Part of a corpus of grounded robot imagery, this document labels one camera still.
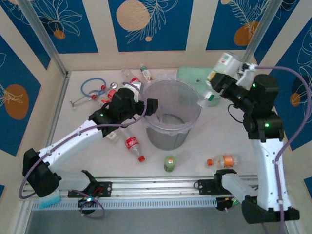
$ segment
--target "orange bottle cap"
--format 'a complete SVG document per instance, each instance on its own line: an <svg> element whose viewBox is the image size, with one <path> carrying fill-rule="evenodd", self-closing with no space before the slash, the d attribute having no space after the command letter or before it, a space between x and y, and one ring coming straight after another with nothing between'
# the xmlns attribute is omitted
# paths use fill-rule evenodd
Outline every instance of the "orange bottle cap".
<svg viewBox="0 0 312 234"><path fill-rule="evenodd" d="M208 164L208 166L212 166L213 165L213 160L212 159L208 159L207 160L207 164Z"/></svg>

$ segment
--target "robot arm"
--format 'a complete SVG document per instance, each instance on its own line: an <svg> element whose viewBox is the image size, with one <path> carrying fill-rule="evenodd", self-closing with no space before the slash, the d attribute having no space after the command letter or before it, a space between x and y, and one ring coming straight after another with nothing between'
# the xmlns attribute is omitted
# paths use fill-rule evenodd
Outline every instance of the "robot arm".
<svg viewBox="0 0 312 234"><path fill-rule="evenodd" d="M87 147L90 143L99 140L112 131L116 126L95 127L100 124L121 124L131 119L135 114L141 115L144 109L142 101L134 101L134 93L130 89L121 88L113 96L112 102L102 106L89 116L80 127L58 142L35 152L30 149L24 154L23 175L26 176L31 167L44 155L45 157L31 172L27 181L39 197L52 193L55 189L82 191L87 189L94 178L87 171L67 173L60 171L62 165L72 158L77 152ZM158 102L155 99L147 100L145 115L156 112Z"/></svg>
<svg viewBox="0 0 312 234"><path fill-rule="evenodd" d="M278 161L282 201L278 198L275 157L283 147L284 129L281 118L272 111L279 88L276 78L254 76L254 65L244 64L243 76L237 81L229 75L213 73L208 77L212 88L244 112L243 124L255 150L258 167L258 196L236 174L222 175L222 186L241 203L248 223L279 221L280 204L285 220L299 219L299 211L291 208L282 157Z"/></svg>

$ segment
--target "clear plastic bucket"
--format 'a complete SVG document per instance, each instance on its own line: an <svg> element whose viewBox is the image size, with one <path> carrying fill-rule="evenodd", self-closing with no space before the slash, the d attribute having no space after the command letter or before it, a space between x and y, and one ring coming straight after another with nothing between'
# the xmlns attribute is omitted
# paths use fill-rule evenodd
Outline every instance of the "clear plastic bucket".
<svg viewBox="0 0 312 234"><path fill-rule="evenodd" d="M162 79L147 86L144 95L158 99L155 114L144 117L151 143L162 150L180 147L201 112L197 91L181 80Z"/></svg>

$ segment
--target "white bottle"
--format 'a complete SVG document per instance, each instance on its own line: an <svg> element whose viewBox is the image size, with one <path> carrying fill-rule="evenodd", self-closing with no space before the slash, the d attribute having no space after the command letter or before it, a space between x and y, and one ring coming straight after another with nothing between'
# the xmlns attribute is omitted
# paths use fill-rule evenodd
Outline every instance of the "white bottle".
<svg viewBox="0 0 312 234"><path fill-rule="evenodd" d="M121 75L126 79L127 82L130 82L131 84L135 85L139 90L143 91L144 83L141 82L139 78L135 77L135 75L133 75L130 70L122 69ZM123 87L132 90L132 92L134 92L135 94L133 99L135 100L135 102L138 102L139 99L138 90L136 90L134 87L128 84L124 85Z"/></svg>
<svg viewBox="0 0 312 234"><path fill-rule="evenodd" d="M234 77L241 65L240 58L231 52L225 52L222 54L219 61L213 67L206 79L206 90L199 94L198 105L203 108L208 106L217 106L220 102L221 96L215 90L213 90L210 80L216 73L221 73Z"/></svg>
<svg viewBox="0 0 312 234"><path fill-rule="evenodd" d="M140 64L140 70L143 73L147 83L150 83L153 81L153 77L151 72L146 68L146 66L144 65L144 63Z"/></svg>
<svg viewBox="0 0 312 234"><path fill-rule="evenodd" d="M140 162L145 160L145 157L141 153L141 147L136 137L130 132L128 128L119 128L121 132L121 137L125 142L127 149L133 154L136 155Z"/></svg>

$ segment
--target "white table surface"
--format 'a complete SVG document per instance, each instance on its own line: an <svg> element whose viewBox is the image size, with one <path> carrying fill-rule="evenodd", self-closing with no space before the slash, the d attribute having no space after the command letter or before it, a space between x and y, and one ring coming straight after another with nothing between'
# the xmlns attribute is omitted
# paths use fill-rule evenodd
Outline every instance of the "white table surface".
<svg viewBox="0 0 312 234"><path fill-rule="evenodd" d="M161 73L171 73L176 69L151 69L155 77ZM139 70L132 72L142 78ZM88 116L100 106L94 101L77 106L74 110L69 100L76 100L82 96L81 84L89 79L99 77L111 82L120 83L122 76L120 70L106 71L74 71L71 73L64 102L58 118L53 142L63 138L79 127ZM95 80L85 85L85 90L99 89L101 81ZM218 169L209 168L207 159L215 155L236 154L240 156L239 165L233 169L239 175L256 175L256 162L247 132L242 124L235 122L227 112L229 101L222 99L216 107L202 109L196 125L190 131L185 143L173 151L163 151L151 144L146 130L141 122L129 126L141 144L145 161L140 163L136 156L127 152L119 140L113 144L109 139L102 139L89 145L83 151L67 161L62 169L68 171L88 170L93 176L108 177L168 177L168 176L212 176ZM231 108L231 113L242 119L240 110ZM176 166L173 172L164 170L164 159L168 155L176 157Z"/></svg>

